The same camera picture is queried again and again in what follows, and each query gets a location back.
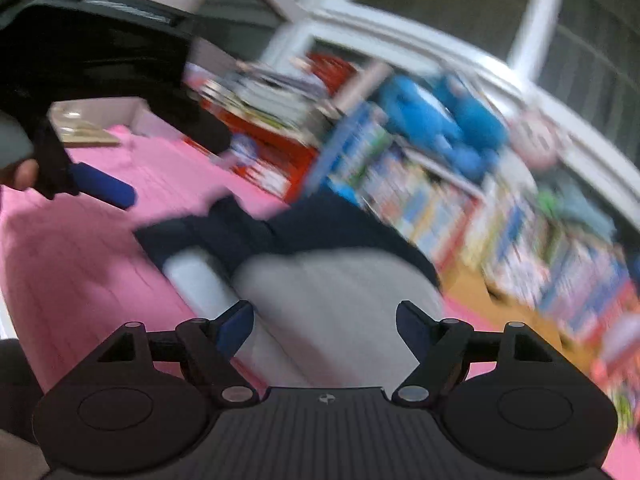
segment human hand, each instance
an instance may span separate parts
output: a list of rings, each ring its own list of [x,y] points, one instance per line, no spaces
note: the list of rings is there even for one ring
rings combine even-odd
[[[30,158],[15,168],[0,172],[0,184],[24,191],[33,187],[38,178],[38,163]]]

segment black device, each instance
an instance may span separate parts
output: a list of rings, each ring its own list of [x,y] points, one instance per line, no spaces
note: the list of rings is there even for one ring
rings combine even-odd
[[[523,323],[475,332],[410,302],[396,325],[419,364],[380,388],[270,388],[229,364],[254,326],[240,301],[174,332],[123,325],[33,416],[50,480],[609,478],[609,399]],[[154,368],[179,362],[185,380]],[[464,381],[471,362],[495,370]]]
[[[0,170],[33,157],[40,165],[37,191],[47,198],[78,194],[47,118],[52,102],[73,99],[142,97],[213,153],[225,150],[228,128],[182,86],[195,19],[148,0],[25,4],[0,30],[0,110],[9,117],[0,121]],[[16,139],[16,122],[28,140]]]

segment pink surface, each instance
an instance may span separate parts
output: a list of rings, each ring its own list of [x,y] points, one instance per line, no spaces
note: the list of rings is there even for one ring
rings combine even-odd
[[[502,327],[492,326],[483,318],[455,301],[446,301],[445,317],[457,317],[473,325],[476,330],[501,330]],[[495,367],[493,363],[476,363],[469,371],[469,377],[490,372]],[[604,470],[615,480],[638,480],[640,478],[640,446],[638,439],[632,436],[619,435],[613,441]]]
[[[236,195],[254,216],[284,204],[214,167],[183,142],[132,136],[117,128],[117,148],[76,148],[95,166],[138,192],[120,211],[89,196],[3,189],[0,288],[21,345],[40,384],[50,389],[113,330],[138,320],[150,331],[172,330],[194,317],[148,261],[132,229]]]

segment blue plush toy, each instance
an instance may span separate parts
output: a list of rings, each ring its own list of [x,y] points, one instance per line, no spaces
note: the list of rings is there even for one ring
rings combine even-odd
[[[479,183],[497,164],[497,150],[507,140],[500,119],[452,73],[440,78],[433,93],[396,76],[380,91],[380,105],[389,117],[390,132],[443,157],[472,182]]]

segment screw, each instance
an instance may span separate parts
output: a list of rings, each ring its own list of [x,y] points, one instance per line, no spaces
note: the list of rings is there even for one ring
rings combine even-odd
[[[227,402],[247,402],[254,396],[246,386],[229,386],[222,391],[222,398]]]
[[[422,386],[403,386],[398,390],[398,397],[406,402],[422,402],[429,397],[429,391]]]

